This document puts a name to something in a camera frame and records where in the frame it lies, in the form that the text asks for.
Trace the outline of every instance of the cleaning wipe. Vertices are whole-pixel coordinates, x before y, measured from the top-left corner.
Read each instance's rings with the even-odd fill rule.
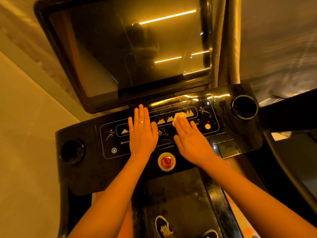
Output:
[[[176,113],[175,116],[174,116],[173,123],[172,123],[172,125],[173,125],[174,127],[175,127],[174,121],[176,120],[176,118],[177,118],[178,116],[180,116],[181,118],[183,118],[183,117],[187,117],[187,114],[184,113],[184,112]]]

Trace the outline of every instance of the round cup holder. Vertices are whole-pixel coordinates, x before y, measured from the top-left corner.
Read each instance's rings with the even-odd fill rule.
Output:
[[[240,95],[232,101],[232,112],[239,119],[249,120],[254,118],[258,112],[255,100],[247,95]]]
[[[85,155],[85,147],[78,139],[68,140],[61,147],[61,158],[67,164],[78,163]]]

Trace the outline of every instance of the shoelace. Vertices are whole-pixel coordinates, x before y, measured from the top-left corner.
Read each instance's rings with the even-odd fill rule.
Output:
[[[167,225],[161,226],[161,232],[162,232],[164,238],[166,238],[166,236],[174,233],[174,231],[170,231],[170,229],[167,227]]]

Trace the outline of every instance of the shoe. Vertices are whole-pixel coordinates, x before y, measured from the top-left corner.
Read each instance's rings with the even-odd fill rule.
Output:
[[[215,230],[208,230],[203,235],[203,238],[219,238]]]
[[[160,238],[166,238],[166,236],[174,233],[172,229],[169,227],[169,223],[163,216],[156,217],[155,227]]]

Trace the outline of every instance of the treadmill screen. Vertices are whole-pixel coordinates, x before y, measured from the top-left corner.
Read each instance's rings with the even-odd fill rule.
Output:
[[[102,0],[50,15],[86,96],[105,100],[208,75],[203,18],[201,0]]]

